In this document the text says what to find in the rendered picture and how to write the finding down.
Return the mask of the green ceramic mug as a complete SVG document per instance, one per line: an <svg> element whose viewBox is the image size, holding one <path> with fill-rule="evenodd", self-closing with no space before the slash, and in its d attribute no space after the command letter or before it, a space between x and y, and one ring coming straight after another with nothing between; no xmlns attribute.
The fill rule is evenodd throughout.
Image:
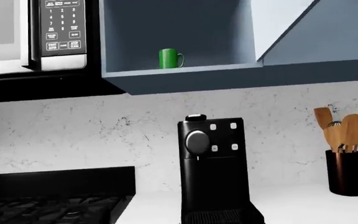
<svg viewBox="0 0 358 224"><path fill-rule="evenodd" d="M159 69L182 68L185 63L183 54L179 54L175 49L159 50Z"/></svg>

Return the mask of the black coffee machine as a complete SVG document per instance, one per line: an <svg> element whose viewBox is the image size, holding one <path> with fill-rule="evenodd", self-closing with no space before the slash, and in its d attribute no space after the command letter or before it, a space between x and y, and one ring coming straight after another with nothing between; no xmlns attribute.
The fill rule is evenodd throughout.
<svg viewBox="0 0 358 224"><path fill-rule="evenodd" d="M266 224L250 201L243 119L194 114L177 128L181 224Z"/></svg>

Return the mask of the blue-grey cabinet door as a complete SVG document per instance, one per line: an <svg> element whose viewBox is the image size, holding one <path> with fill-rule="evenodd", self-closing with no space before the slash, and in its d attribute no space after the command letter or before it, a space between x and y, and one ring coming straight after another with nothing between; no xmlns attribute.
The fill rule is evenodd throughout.
<svg viewBox="0 0 358 224"><path fill-rule="evenodd" d="M313 0L264 52L263 65L358 60L358 0Z"/></svg>

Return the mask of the wooden spatula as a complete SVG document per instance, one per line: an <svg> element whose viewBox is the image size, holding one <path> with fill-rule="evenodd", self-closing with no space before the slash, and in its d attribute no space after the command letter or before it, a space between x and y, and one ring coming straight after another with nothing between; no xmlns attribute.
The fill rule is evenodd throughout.
<svg viewBox="0 0 358 224"><path fill-rule="evenodd" d="M334 148L332 147L332 145L330 143L328 132L326 130L328 125L330 123L332 123L332 121L333 121L333 117L331 115L330 109L329 108L315 108L314 115L316 117L316 121L317 121L319 127L323 130L323 134L324 134L324 138L325 138L326 142L330 146L331 151L334 152Z"/></svg>

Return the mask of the black gas stove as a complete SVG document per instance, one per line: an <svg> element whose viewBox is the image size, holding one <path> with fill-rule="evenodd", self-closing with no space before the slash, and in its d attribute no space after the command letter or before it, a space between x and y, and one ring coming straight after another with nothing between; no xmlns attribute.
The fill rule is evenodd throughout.
<svg viewBox="0 0 358 224"><path fill-rule="evenodd" d="M0 174L0 224L117 224L135 168Z"/></svg>

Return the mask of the black and silver microwave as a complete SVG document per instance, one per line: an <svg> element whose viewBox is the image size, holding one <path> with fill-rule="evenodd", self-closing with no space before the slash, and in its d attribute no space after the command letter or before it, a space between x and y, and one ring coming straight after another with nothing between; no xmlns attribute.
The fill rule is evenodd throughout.
<svg viewBox="0 0 358 224"><path fill-rule="evenodd" d="M0 102L123 93L102 78L99 0L0 0Z"/></svg>

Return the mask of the wooden spoon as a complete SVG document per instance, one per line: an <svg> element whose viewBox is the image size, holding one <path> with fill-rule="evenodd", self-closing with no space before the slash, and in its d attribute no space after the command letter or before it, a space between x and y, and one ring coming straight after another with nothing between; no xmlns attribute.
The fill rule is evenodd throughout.
<svg viewBox="0 0 358 224"><path fill-rule="evenodd" d="M353 147L358 145L358 114L347 115L342 120L341 143L346 153L353 152Z"/></svg>

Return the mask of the black utensil holder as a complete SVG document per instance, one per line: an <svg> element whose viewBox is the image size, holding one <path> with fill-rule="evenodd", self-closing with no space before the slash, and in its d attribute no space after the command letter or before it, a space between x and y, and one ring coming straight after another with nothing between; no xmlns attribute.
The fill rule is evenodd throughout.
<svg viewBox="0 0 358 224"><path fill-rule="evenodd" d="M325 155L330 192L358 197L358 152L325 151Z"/></svg>

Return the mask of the blue-grey wall cabinet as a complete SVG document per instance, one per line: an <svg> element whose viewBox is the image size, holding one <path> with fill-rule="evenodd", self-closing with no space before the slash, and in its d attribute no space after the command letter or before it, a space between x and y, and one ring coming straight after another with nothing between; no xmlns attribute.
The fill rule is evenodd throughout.
<svg viewBox="0 0 358 224"><path fill-rule="evenodd" d="M130 95L358 81L358 60L265 66L313 0L99 0L102 77ZM183 54L159 69L159 50Z"/></svg>

